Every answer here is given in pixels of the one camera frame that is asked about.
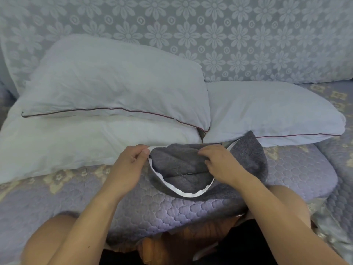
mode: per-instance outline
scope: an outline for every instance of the wooden surface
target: wooden surface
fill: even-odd
[[[168,232],[160,238],[146,238],[135,247],[115,248],[127,252],[137,249],[148,265],[189,265],[193,255],[227,235],[239,217],[226,218],[187,227],[171,235]]]

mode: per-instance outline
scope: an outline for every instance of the forearm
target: forearm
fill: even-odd
[[[48,265],[98,265],[121,198],[100,190],[76,220]]]
[[[347,265],[257,178],[248,179],[240,193],[279,265]]]

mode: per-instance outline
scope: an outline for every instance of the white pillow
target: white pillow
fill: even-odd
[[[0,132],[0,184],[16,179],[112,165],[129,145],[202,143],[196,128],[133,116],[23,118],[20,97]]]
[[[119,114],[210,127],[201,66],[154,47],[70,35],[32,76],[24,117]]]
[[[283,82],[207,83],[211,128],[204,143],[253,131],[263,147],[315,143],[345,131],[346,118],[329,101]]]

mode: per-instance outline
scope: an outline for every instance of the person's left hand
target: person's left hand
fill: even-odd
[[[146,145],[128,146],[113,164],[102,191],[108,191],[118,199],[125,196],[138,183],[149,153]]]

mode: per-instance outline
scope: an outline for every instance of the hand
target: hand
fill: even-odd
[[[138,183],[149,153],[146,145],[128,146],[113,164],[102,191],[109,192],[117,199],[125,196]]]
[[[198,152],[210,160],[205,160],[209,172],[216,180],[240,191],[243,183],[255,178],[247,172],[225,147],[220,144],[203,147]]]

